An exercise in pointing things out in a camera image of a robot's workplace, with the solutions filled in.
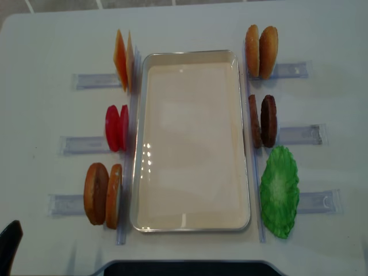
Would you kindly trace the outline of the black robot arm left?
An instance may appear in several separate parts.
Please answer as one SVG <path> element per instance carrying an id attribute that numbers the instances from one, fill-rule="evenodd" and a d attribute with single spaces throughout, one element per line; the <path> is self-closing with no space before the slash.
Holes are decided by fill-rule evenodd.
<path id="1" fill-rule="evenodd" d="M 0 236 L 0 271 L 1 275 L 10 275 L 12 264 L 23 237 L 23 231 L 19 220 L 12 221 Z"/>

